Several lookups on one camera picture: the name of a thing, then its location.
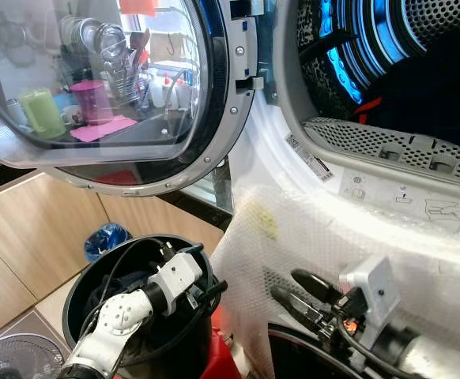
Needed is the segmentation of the round glass washer door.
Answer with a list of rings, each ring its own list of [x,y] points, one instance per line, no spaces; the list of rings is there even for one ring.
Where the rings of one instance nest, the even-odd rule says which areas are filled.
[[[207,176],[236,144],[262,77],[265,0],[0,0],[0,163],[125,197]],[[107,82],[88,124],[69,86]],[[18,95],[49,89],[68,131],[39,138]]]

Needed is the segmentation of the wooden cabinet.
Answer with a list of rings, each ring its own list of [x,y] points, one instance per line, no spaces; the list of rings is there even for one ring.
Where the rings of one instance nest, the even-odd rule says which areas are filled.
[[[35,308],[62,331],[62,307],[88,260],[83,243],[101,225],[133,235],[173,234],[214,250],[223,231],[157,197],[115,197],[78,189],[48,174],[0,191],[0,332]]]

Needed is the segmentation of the grey floor fan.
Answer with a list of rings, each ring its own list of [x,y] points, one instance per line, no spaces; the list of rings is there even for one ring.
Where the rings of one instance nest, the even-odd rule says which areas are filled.
[[[65,358],[61,347],[38,333],[0,338],[0,379],[55,379]]]

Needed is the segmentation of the blue plastic bag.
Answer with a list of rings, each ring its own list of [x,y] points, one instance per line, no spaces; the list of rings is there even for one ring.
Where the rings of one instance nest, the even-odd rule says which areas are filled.
[[[96,262],[108,250],[132,239],[133,235],[121,224],[105,223],[83,243],[83,256],[89,263]]]

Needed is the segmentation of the black round laundry bucket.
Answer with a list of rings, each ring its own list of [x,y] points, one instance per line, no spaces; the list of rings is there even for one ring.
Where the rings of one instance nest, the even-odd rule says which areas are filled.
[[[100,303],[101,289],[114,294],[142,286],[173,252],[193,248],[195,242],[177,235],[144,235],[107,250],[79,274],[69,290],[62,311],[63,335],[69,347],[81,339],[83,321]],[[211,317],[218,300],[204,313],[190,306],[184,296],[177,299],[175,313],[148,321],[126,346],[117,373],[122,379],[201,379],[209,361]]]

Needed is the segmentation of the white label sticker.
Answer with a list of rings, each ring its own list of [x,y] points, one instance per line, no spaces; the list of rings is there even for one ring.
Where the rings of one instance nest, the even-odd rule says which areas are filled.
[[[305,163],[307,167],[318,177],[319,180],[327,182],[334,176],[328,166],[325,166],[324,162],[310,154],[307,149],[303,148],[302,145],[295,139],[292,134],[289,134],[285,138],[285,142],[290,145],[290,148],[295,152],[297,156]]]

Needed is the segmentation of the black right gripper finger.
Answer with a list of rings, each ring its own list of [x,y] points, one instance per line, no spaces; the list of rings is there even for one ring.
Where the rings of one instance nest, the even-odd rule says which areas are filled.
[[[291,271],[291,276],[310,296],[328,304],[328,306],[334,306],[342,297],[342,293],[331,282],[305,268],[294,268]]]
[[[294,290],[276,285],[270,288],[270,294],[300,325],[305,328],[323,328],[324,315],[321,311]]]

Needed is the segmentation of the dark clothes in drum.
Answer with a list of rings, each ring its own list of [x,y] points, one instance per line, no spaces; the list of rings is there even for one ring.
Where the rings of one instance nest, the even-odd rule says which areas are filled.
[[[349,120],[460,147],[460,28],[440,36],[425,55],[396,62],[364,91]]]

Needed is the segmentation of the green plastic jug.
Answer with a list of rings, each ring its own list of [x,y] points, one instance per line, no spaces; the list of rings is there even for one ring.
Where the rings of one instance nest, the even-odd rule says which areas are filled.
[[[48,88],[32,88],[18,95],[25,115],[37,137],[43,140],[56,140],[63,137],[68,129],[61,112]]]

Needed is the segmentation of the pink plastic jug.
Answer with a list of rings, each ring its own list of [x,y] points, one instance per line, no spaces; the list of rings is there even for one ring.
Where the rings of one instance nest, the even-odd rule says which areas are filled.
[[[86,123],[96,126],[96,124],[106,124],[114,119],[113,108],[108,100],[106,81],[81,81],[69,86],[69,90],[74,94]]]

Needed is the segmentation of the red plastic stool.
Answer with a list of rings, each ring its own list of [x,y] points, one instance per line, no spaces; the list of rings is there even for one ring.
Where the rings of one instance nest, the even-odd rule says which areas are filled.
[[[225,336],[220,330],[222,306],[218,306],[209,321],[212,326],[209,329],[209,353],[207,365],[200,379],[243,379],[232,350],[226,343]]]

